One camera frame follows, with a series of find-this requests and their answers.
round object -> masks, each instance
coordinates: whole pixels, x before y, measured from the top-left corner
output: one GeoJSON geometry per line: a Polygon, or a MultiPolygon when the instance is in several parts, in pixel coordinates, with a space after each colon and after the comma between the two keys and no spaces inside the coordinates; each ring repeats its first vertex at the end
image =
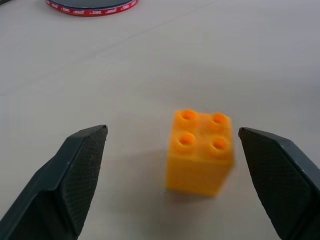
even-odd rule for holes
{"type": "Polygon", "coordinates": [[[126,11],[136,5],[138,0],[45,0],[45,2],[65,14],[97,17],[126,11]]]}

orange lego brick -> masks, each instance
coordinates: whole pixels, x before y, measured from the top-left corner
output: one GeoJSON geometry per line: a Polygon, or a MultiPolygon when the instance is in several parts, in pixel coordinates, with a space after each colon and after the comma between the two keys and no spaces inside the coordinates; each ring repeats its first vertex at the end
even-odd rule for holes
{"type": "Polygon", "coordinates": [[[186,109],[174,114],[165,187],[217,196],[234,165],[232,122],[222,113],[186,109]]]}

lego stud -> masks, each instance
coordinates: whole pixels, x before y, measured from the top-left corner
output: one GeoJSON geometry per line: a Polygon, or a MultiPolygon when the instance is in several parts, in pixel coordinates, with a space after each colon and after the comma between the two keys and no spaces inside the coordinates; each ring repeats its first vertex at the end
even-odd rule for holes
{"type": "Polygon", "coordinates": [[[179,153],[191,153],[196,144],[196,137],[189,132],[179,134],[175,139],[175,149],[179,153]]]}
{"type": "Polygon", "coordinates": [[[191,109],[181,111],[177,117],[178,124],[185,128],[194,128],[197,124],[197,120],[198,114],[191,109]]]}
{"type": "Polygon", "coordinates": [[[209,151],[215,158],[223,157],[229,150],[230,143],[222,136],[216,136],[209,144],[209,151]]]}
{"type": "Polygon", "coordinates": [[[209,128],[216,133],[223,133],[228,123],[228,117],[220,112],[211,115],[209,128]]]}

lego brick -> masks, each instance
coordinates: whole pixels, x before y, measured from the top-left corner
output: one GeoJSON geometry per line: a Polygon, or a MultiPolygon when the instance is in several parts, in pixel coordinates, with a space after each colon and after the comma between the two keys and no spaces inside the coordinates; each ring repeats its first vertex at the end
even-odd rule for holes
{"type": "Polygon", "coordinates": [[[176,111],[165,187],[215,197],[234,165],[232,122],[222,113],[176,111]]]}

white table surface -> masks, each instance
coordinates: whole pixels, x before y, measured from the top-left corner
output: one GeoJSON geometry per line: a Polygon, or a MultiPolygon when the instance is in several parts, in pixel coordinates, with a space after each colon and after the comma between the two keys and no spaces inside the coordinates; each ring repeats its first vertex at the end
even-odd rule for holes
{"type": "Polygon", "coordinates": [[[239,127],[320,165],[319,0],[140,0],[112,16],[44,0],[0,6],[0,216],[80,129],[107,124],[79,240],[279,240],[239,127]],[[164,193],[173,113],[233,120],[236,166],[216,199],[164,193]]]}

